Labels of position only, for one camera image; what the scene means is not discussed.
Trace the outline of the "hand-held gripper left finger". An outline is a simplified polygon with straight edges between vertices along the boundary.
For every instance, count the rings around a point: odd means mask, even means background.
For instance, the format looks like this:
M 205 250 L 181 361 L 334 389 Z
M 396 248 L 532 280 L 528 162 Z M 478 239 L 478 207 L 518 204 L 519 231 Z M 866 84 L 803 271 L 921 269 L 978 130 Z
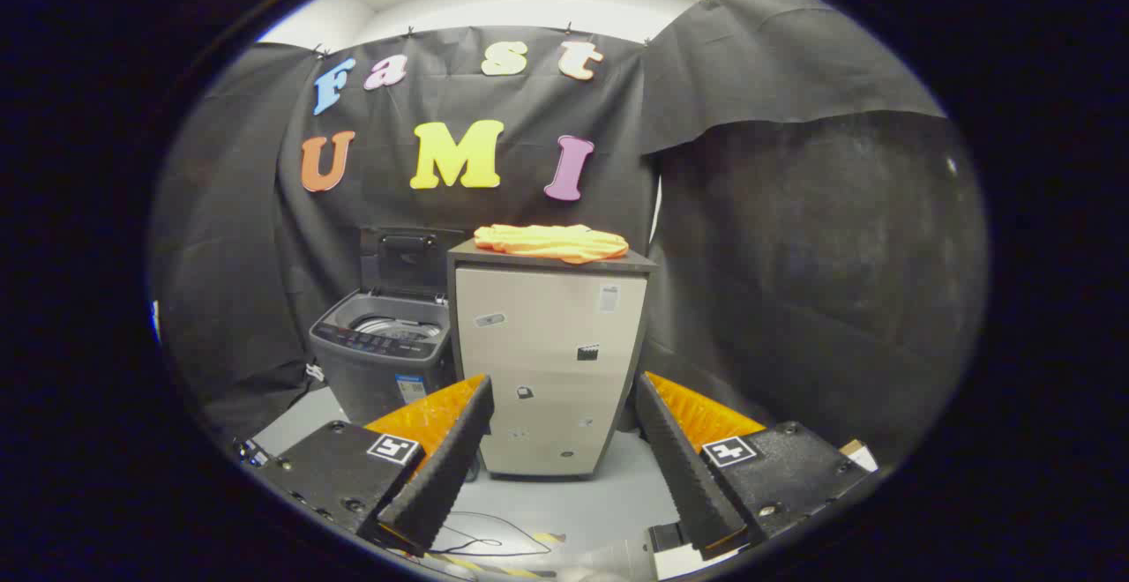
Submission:
M 490 377 L 469 377 L 367 425 L 327 422 L 279 453 L 251 446 L 251 465 L 325 522 L 422 556 L 467 480 L 493 413 Z

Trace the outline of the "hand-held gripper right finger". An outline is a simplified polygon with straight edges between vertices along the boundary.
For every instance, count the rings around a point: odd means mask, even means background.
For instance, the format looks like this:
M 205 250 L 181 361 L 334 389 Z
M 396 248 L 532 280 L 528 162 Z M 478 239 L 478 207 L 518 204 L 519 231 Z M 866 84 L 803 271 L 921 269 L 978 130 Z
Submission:
M 707 561 L 772 541 L 870 477 L 800 422 L 767 425 L 650 372 L 634 385 L 634 409 L 683 541 Z

